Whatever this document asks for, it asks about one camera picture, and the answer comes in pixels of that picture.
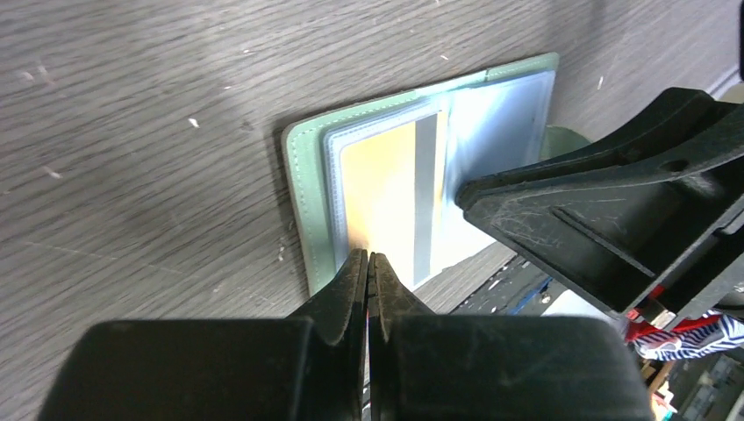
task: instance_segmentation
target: gray wooden surface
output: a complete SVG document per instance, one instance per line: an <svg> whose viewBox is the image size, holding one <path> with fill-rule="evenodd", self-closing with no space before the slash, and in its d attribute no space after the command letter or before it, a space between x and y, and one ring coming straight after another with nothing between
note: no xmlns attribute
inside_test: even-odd
<svg viewBox="0 0 744 421"><path fill-rule="evenodd" d="M96 321L281 317L307 298L288 123L557 51L551 120L598 138L731 72L737 3L0 2L0 419L33 417ZM509 255L417 294L450 310Z"/></svg>

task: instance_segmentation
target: paint chip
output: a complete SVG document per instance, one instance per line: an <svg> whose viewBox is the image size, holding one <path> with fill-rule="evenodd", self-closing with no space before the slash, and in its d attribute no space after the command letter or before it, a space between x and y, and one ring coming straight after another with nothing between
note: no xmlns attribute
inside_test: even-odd
<svg viewBox="0 0 744 421"><path fill-rule="evenodd" d="M50 167L42 167L41 169L43 169L52 178L56 178L57 180L62 178L62 175L60 173L53 171Z"/></svg>

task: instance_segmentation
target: stitching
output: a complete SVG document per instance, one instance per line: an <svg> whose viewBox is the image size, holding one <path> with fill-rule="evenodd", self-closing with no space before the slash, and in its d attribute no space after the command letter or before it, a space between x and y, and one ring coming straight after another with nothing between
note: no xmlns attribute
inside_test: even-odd
<svg viewBox="0 0 744 421"><path fill-rule="evenodd" d="M304 132L300 132L300 133L296 134L290 140L290 142L292 144L292 151L295 154L294 160L293 160L294 163L295 163L295 165L294 165L295 172L298 173L298 174L300 173L299 163L298 163L298 159L297 159L297 138L299 138L300 136L304 136L305 134L316 132L316 131L322 129L323 127L327 127L328 125L333 125L333 124L339 123L339 122L344 121L344 120L349 120L350 118L355 118L355 117L363 116L365 114L369 114L370 112L385 110L387 108L395 107L395 106L400 105L402 103L409 103L409 102L415 101L416 99L418 99L418 98L416 97L416 98L412 98L412 99L406 99L404 101L399 101L399 102L396 102L396 103L391 103L391 104L385 105L383 107L373 108L371 110L366 110L366 111L362 111L362 112L357 112L355 114L352 114L350 116L346 116L346 117L343 117L343 118L336 118L333 121L329 121L328 123L323 123L322 125L319 125L317 127L313 127L311 129L305 130ZM303 183L304 182L302 182L302 179L300 179L300 178L298 178L297 180L299 181L299 183L295 182L295 186L298 187L297 190L299 191L300 204L302 205L302 209L303 209L302 210L302 213L303 213L303 216L305 218L307 218L308 217L308 215L307 215L307 206L305 206L305 200L304 200L304 188L303 188ZM310 225L303 225L303 227L304 227L305 231L307 232L307 239L312 243L312 229L310 228ZM312 269L313 269L313 272L315 272L315 277L316 278L319 278L320 277L320 273L318 271L318 260L316 258L316 254L309 247L308 247L308 252L311 255Z"/></svg>

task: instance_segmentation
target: hole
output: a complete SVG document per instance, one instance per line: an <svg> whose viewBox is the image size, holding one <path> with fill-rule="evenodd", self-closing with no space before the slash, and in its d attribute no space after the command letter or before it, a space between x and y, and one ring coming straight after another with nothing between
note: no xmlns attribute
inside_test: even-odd
<svg viewBox="0 0 744 421"><path fill-rule="evenodd" d="M683 171L690 163L686 160L676 160L663 163L659 169L669 171L670 173L679 173Z"/></svg>

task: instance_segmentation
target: red fabric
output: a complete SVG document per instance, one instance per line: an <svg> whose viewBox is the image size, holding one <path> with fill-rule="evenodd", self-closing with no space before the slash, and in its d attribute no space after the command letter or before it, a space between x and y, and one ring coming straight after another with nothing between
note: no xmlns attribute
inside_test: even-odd
<svg viewBox="0 0 744 421"><path fill-rule="evenodd" d="M694 320L683 320L679 325L677 325L674 329L672 329L672 332L691 331L692 329L697 329L698 327L712 325L718 322L719 319L720 319L719 315L714 315L714 316L708 316L707 318L696 318ZM656 329L652 325L649 325L647 322L631 323L628 326L628 330L626 332L626 342L631 342L641 336L646 336L649 333L654 333L654 332L661 332L661 331L659 329Z"/></svg>

